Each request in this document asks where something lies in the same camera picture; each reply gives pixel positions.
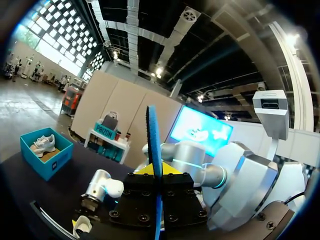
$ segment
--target orange machine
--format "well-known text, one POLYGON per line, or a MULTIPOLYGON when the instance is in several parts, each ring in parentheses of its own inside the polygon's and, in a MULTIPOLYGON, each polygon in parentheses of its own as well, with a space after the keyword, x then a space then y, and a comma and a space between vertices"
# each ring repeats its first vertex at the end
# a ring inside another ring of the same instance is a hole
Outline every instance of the orange machine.
POLYGON ((69 116, 74 115, 83 93, 83 88, 69 86, 63 96, 60 112, 64 111, 69 116))

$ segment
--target blue sponge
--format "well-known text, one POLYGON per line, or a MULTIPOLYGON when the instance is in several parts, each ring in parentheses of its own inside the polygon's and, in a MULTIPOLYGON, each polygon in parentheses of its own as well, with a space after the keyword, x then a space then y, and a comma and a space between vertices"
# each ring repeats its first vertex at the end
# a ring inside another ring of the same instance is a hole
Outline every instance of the blue sponge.
POLYGON ((146 108, 146 131, 149 164, 152 163, 153 165, 154 177, 160 179, 163 174, 161 160, 161 143, 156 107, 153 105, 146 108))
POLYGON ((159 136, 159 127, 157 121, 156 107, 148 106, 146 108, 146 132, 148 138, 148 158, 149 164, 152 163, 154 178, 157 181, 158 195, 156 197, 156 216, 155 216, 155 234, 154 239, 160 237, 161 218, 162 218, 162 199, 160 195, 160 183, 163 174, 161 160, 161 145, 159 136))

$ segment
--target white vertical pipe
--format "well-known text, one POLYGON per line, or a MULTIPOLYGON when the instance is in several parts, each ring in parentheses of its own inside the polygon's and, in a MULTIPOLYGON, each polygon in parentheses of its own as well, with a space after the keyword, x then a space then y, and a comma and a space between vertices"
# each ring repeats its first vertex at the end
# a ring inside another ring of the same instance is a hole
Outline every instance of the white vertical pipe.
POLYGON ((310 86, 304 67, 295 51, 288 45, 286 33, 274 21, 270 28, 276 37, 285 57, 293 88, 294 99, 294 129, 314 131, 314 110, 310 86))

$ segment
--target cardboard insert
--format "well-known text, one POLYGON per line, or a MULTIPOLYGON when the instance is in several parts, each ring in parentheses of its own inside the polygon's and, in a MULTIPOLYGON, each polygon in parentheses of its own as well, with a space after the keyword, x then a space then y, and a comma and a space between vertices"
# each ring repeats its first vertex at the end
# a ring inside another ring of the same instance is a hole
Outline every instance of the cardboard insert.
POLYGON ((55 148, 55 151, 52 152, 45 152, 43 154, 43 157, 39 157, 39 159, 43 162, 46 163, 48 160, 50 160, 53 156, 57 155, 58 153, 60 153, 60 150, 55 148))

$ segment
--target teal box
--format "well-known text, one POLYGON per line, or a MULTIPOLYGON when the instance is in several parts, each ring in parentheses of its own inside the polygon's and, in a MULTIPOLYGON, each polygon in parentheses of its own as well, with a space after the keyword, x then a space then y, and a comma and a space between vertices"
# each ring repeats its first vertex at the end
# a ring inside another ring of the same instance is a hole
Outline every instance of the teal box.
POLYGON ((106 137, 107 139, 111 139, 111 140, 114 140, 115 137, 116 137, 116 132, 115 131, 112 131, 111 129, 107 128, 106 126, 103 126, 99 123, 95 123, 94 125, 94 130, 103 135, 104 137, 106 137))
POLYGON ((21 135, 20 147, 23 158, 41 177, 43 177, 44 180, 48 181, 64 164, 66 164, 66 162, 71 159, 74 144, 52 128, 48 127, 21 135), (51 134, 54 135, 55 147, 59 149, 60 152, 44 163, 31 151, 30 146, 42 135, 48 137, 51 134))

